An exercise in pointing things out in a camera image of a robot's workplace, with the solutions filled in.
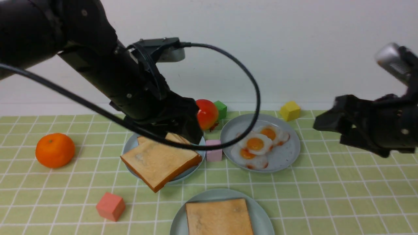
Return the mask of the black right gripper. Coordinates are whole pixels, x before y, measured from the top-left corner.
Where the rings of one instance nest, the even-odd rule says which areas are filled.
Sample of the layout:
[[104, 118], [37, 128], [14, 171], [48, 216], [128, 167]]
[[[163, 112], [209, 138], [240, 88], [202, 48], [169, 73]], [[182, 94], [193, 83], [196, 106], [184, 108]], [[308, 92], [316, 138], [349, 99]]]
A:
[[375, 101], [337, 96], [332, 108], [315, 118], [313, 129], [339, 133], [341, 144], [382, 158], [392, 151], [413, 154], [417, 150], [417, 104], [392, 96]]

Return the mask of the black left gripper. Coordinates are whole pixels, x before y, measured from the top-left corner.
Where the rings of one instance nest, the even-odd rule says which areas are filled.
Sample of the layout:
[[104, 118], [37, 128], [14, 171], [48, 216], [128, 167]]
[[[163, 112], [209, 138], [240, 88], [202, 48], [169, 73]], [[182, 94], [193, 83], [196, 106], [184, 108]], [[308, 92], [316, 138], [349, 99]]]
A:
[[184, 98], [168, 92], [163, 100], [157, 100], [150, 92], [120, 93], [109, 97], [110, 105], [125, 114], [124, 123], [143, 129], [156, 136], [175, 133], [190, 143], [199, 144], [203, 137], [197, 113], [200, 110], [192, 98]]

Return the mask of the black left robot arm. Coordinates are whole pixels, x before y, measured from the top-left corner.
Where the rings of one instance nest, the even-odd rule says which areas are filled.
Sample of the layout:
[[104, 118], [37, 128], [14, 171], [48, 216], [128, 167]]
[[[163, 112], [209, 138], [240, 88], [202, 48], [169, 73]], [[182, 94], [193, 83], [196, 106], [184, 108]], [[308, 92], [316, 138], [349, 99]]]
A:
[[184, 59], [179, 38], [125, 47], [99, 0], [2, 0], [1, 63], [27, 69], [58, 55], [125, 114], [125, 122], [199, 144], [203, 131], [192, 98], [171, 91], [158, 62]]

